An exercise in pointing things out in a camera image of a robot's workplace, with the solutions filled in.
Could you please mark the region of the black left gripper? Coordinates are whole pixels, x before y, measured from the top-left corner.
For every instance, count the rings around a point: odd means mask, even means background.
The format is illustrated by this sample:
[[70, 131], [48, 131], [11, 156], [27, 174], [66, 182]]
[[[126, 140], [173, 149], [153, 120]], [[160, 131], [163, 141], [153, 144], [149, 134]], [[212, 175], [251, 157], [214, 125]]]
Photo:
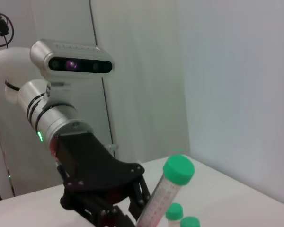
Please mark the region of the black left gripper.
[[55, 136], [51, 152], [68, 174], [63, 180], [66, 190], [60, 198], [64, 209], [74, 210], [96, 227], [135, 226], [118, 206], [85, 192], [129, 188], [128, 211], [138, 219], [151, 197], [140, 164], [114, 158], [91, 132]]

